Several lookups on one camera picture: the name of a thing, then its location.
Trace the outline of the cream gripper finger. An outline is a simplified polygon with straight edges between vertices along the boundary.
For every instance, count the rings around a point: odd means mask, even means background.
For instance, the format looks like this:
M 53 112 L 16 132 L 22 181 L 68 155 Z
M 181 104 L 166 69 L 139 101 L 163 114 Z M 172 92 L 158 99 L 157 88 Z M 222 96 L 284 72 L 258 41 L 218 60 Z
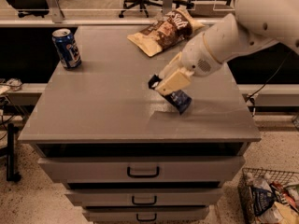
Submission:
M 191 84 L 192 75 L 193 71 L 181 67 L 160 81 L 155 90 L 161 95 L 166 96 L 174 91 L 184 89 Z
M 160 79 L 166 78 L 181 67 L 181 53 L 179 52 L 158 74 Z

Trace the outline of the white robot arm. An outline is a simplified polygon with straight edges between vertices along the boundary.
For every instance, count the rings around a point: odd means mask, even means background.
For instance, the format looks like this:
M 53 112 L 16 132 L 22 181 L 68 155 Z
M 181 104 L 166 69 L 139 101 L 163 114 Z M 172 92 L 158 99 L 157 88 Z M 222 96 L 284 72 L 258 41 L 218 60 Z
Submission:
M 207 77 L 276 43 L 299 53 L 299 0 L 234 0 L 234 9 L 193 37 L 149 87 L 166 96 L 187 87 L 192 76 Z

